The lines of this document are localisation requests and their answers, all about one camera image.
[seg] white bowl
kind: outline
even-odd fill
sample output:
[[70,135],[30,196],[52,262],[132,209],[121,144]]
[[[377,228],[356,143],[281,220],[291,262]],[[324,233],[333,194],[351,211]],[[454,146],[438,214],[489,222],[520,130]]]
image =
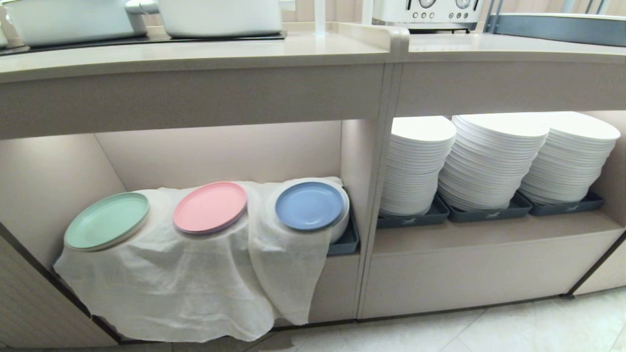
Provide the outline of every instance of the white bowl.
[[282,31],[277,0],[158,0],[158,7],[165,31],[175,38],[253,36]]
[[5,0],[7,17],[28,46],[46,46],[146,35],[127,0]]

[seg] gray tray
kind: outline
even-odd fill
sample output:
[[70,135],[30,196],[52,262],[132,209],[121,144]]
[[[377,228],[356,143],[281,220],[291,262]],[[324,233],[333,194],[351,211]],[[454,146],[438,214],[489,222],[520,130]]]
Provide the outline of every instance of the gray tray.
[[118,46],[131,44],[153,44],[153,43],[192,43],[199,41],[250,41],[250,40],[276,40],[285,39],[285,33],[267,34],[261,36],[242,36],[242,37],[213,37],[213,38],[170,38],[165,34],[154,34],[151,36],[137,36],[133,38],[112,39],[102,41],[89,41],[85,43],[72,43],[51,46],[38,46],[30,48],[29,46],[19,46],[17,48],[0,49],[0,56],[15,55],[25,53],[39,53],[42,51],[92,48],[95,46]]
[[378,217],[377,229],[389,229],[392,227],[408,227],[443,224],[450,216],[450,209],[437,194],[434,196],[433,204],[425,215],[422,216],[401,216],[401,217]]
[[604,198],[592,190],[589,190],[589,193],[577,203],[566,203],[566,204],[556,204],[556,205],[538,205],[533,203],[532,200],[524,197],[533,208],[530,211],[531,215],[534,216],[546,216],[546,215],[557,215],[557,214],[571,214],[571,213],[580,213],[580,212],[590,212],[592,210],[599,209],[604,204]]
[[348,223],[348,227],[343,236],[328,248],[328,256],[345,256],[346,254],[355,253],[359,247],[359,241],[359,230],[356,228],[354,213],[352,212],[352,206],[350,206],[350,222]]
[[485,23],[485,31],[495,34],[626,46],[626,22],[614,19],[497,14],[488,16]]
[[490,220],[505,220],[515,219],[526,216],[532,204],[524,198],[519,192],[515,192],[513,199],[509,204],[509,207],[504,210],[494,210],[488,212],[466,212],[450,206],[450,221],[453,222],[474,222],[474,221],[490,221]]

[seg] green plate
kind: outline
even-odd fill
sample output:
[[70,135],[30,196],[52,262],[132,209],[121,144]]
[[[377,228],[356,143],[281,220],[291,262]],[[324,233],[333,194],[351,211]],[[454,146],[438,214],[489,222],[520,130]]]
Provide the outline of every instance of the green plate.
[[100,251],[131,237],[148,217],[150,203],[139,193],[105,198],[80,213],[65,232],[65,244],[79,251]]

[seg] toaster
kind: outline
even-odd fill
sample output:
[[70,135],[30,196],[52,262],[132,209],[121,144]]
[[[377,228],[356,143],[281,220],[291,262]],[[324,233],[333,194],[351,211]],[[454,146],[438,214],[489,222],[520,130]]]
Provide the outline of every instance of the toaster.
[[476,29],[487,0],[374,0],[372,24],[412,31]]

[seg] pink plate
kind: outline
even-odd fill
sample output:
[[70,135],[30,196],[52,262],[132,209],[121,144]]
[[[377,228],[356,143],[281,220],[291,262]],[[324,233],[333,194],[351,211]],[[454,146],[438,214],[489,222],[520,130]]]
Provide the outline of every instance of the pink plate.
[[244,188],[231,182],[204,185],[176,206],[174,225],[191,234],[223,230],[243,215],[247,199]]

